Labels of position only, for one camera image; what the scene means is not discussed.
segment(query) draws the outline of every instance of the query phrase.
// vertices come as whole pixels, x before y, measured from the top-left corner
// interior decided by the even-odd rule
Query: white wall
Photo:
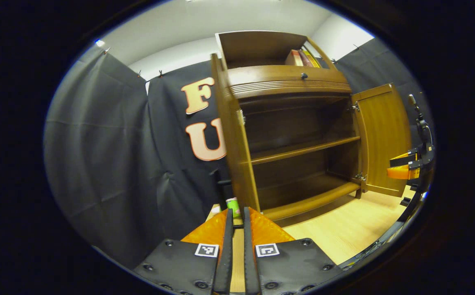
[[[339,60],[356,46],[374,39],[362,28],[343,17],[333,14],[310,36],[330,59]]]
[[[162,70],[163,73],[167,73],[198,62],[210,60],[210,54],[212,53],[217,53],[217,55],[221,57],[215,37],[191,41],[167,48],[136,61],[129,65],[129,68],[136,73],[141,70],[141,77],[150,80],[159,75],[159,70]]]

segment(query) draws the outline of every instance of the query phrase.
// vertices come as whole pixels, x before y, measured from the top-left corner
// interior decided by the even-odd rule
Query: wooden cabinet
[[[241,208],[278,220],[354,191],[401,196],[406,181],[388,178],[387,167],[410,149],[410,130],[391,84],[352,95],[306,36],[243,31],[217,40],[215,98]],[[328,68],[284,65],[302,46],[313,46]]]

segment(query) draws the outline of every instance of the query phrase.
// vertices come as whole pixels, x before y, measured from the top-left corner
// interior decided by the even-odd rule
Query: open cabinet door
[[[407,181],[387,177],[390,159],[411,148],[408,117],[393,84],[352,96],[361,136],[361,189],[401,197]]]
[[[237,99],[230,92],[221,60],[217,58],[217,54],[212,54],[211,60],[215,99],[223,127],[226,162],[230,170],[232,190],[237,197],[241,212],[243,207],[252,207],[260,211],[243,112]]]

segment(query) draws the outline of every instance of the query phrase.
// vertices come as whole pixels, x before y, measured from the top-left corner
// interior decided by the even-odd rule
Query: book
[[[311,67],[311,68],[314,67],[314,65],[312,64],[312,62],[310,62],[310,59],[305,55],[303,50],[299,49],[298,52],[299,52],[299,55],[301,56],[301,60],[303,61],[303,65],[305,67]]]
[[[308,57],[308,59],[314,65],[315,68],[321,68],[318,61],[314,59],[314,57],[312,56],[312,54],[310,54],[310,52],[307,52],[306,50],[302,50],[302,52]]]
[[[297,50],[292,49],[290,51],[285,60],[285,65],[300,67],[303,66],[303,61],[301,60],[301,56],[299,55],[299,52]]]

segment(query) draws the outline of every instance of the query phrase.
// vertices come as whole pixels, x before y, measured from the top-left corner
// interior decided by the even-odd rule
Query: light wood floor
[[[381,237],[403,213],[403,197],[414,191],[405,188],[401,198],[375,192],[354,193],[313,211],[279,220],[276,223],[295,239],[311,238],[336,263],[358,254]],[[233,239],[233,268],[230,290],[244,292],[243,230],[236,229]]]

